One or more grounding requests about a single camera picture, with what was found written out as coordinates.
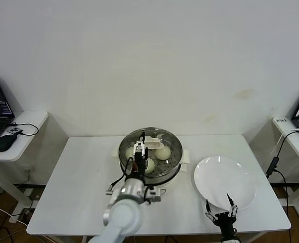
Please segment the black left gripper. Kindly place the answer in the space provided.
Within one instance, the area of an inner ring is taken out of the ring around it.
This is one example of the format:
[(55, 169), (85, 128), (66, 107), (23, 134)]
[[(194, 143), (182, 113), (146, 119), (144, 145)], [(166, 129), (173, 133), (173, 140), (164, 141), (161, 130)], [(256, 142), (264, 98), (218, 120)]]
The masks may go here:
[(146, 170), (146, 161), (148, 159), (148, 152), (145, 146), (146, 135), (145, 132), (141, 133), (141, 138), (139, 138), (134, 144), (134, 161), (131, 170), (131, 174), (137, 174), (144, 177)]

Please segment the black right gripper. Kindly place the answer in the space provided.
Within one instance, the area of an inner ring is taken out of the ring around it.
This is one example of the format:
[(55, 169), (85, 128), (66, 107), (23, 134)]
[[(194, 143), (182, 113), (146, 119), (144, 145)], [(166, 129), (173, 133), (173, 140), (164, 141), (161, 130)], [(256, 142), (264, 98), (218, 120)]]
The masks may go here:
[(208, 200), (206, 200), (206, 212), (205, 215), (214, 222), (214, 225), (219, 227), (221, 230), (222, 238), (236, 238), (235, 229), (233, 227), (233, 223), (236, 222), (236, 215), (238, 212), (238, 206), (234, 203), (234, 201), (230, 198), (227, 193), (227, 198), (230, 203), (231, 209), (229, 212), (223, 212), (219, 214), (215, 214), (215, 216), (211, 213), (211, 208)]

